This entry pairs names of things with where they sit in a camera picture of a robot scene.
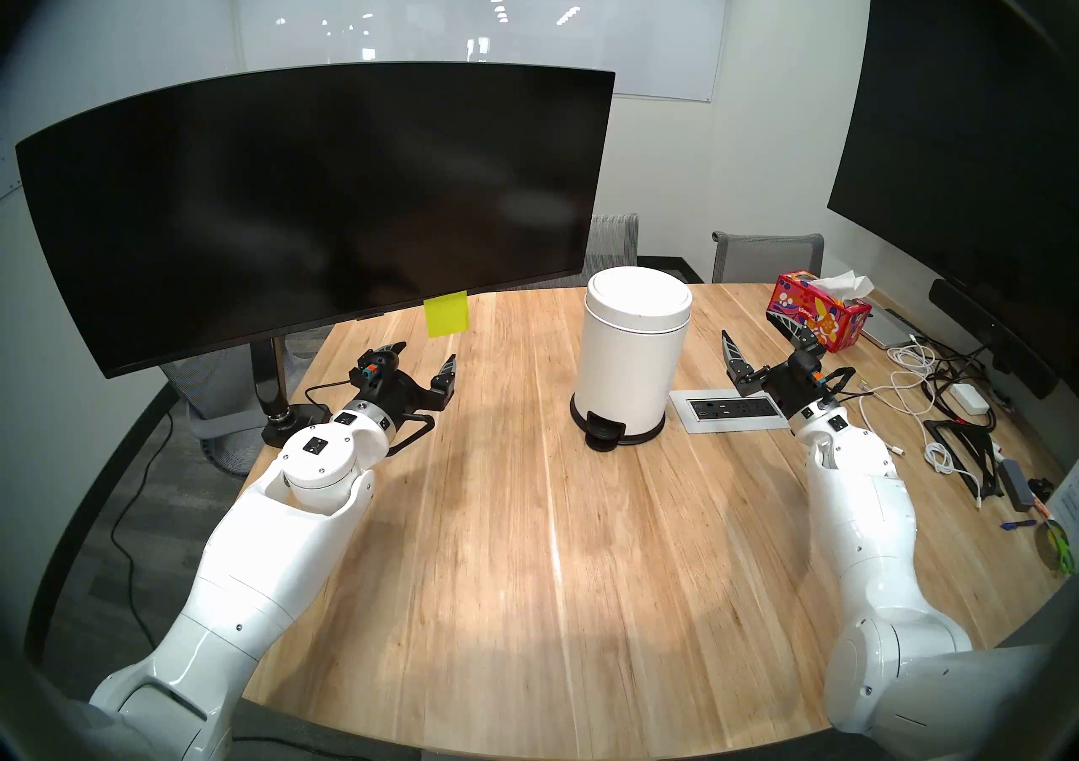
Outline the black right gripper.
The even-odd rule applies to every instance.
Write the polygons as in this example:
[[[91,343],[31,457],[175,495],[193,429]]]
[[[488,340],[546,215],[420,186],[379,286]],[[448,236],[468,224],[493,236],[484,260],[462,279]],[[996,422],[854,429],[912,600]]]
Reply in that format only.
[[[764,392],[789,421],[836,408],[855,368],[841,367],[823,375],[820,362],[809,354],[821,353],[821,342],[811,328],[792,316],[775,316],[774,327],[796,350],[786,362],[760,369],[745,361],[729,332],[721,331],[723,361],[734,388],[742,397]]]

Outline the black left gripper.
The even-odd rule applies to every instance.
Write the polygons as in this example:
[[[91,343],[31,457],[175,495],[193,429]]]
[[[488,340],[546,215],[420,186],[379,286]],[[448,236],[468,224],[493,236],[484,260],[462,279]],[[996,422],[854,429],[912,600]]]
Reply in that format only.
[[[443,367],[432,378],[431,388],[418,385],[399,365],[407,341],[368,349],[354,368],[356,403],[374,406],[400,429],[406,416],[419,410],[441,412],[453,397],[456,380],[456,354],[450,354]]]

